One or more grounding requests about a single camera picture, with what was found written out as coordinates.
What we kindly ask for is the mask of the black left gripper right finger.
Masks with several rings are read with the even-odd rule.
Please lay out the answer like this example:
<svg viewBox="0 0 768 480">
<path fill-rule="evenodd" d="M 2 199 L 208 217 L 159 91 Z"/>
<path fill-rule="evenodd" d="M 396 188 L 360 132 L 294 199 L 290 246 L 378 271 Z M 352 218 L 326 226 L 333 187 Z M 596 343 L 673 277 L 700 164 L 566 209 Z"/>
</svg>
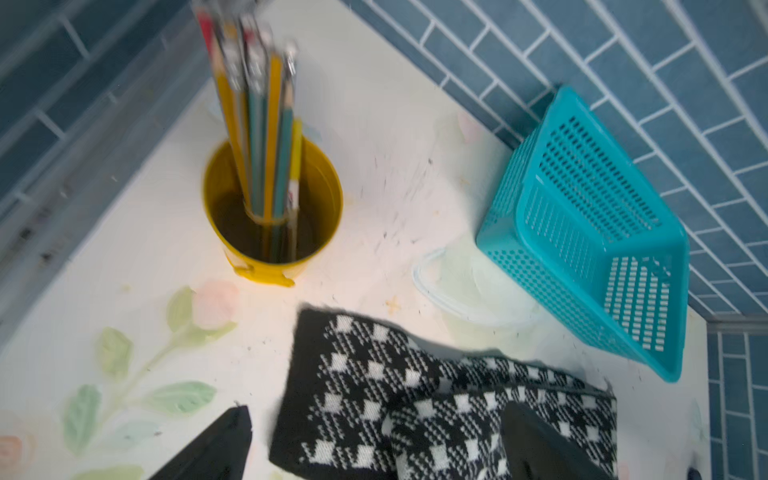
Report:
<svg viewBox="0 0 768 480">
<path fill-rule="evenodd" d="M 503 410 L 501 439 L 512 479 L 611 479 L 523 404 L 512 402 Z"/>
</svg>

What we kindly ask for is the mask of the black white smiley scarf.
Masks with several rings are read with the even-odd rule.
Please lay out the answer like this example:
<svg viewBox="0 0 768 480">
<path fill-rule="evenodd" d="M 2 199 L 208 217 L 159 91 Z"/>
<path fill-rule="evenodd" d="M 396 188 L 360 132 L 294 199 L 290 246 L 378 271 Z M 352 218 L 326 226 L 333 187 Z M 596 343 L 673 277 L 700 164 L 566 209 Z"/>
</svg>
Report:
<svg viewBox="0 0 768 480">
<path fill-rule="evenodd" d="M 512 402 L 617 477 L 611 392 L 542 364 L 440 355 L 397 327 L 307 306 L 269 459 L 304 479 L 512 479 L 501 439 Z"/>
</svg>

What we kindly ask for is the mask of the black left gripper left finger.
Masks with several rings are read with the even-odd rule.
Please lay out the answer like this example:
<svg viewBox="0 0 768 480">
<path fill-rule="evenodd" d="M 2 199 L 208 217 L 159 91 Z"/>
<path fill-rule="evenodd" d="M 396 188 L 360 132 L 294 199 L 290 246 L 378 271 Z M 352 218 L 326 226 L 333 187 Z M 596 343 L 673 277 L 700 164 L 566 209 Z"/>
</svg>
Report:
<svg viewBox="0 0 768 480">
<path fill-rule="evenodd" d="M 151 480 L 242 479 L 252 442 L 246 405 L 227 409 Z"/>
</svg>

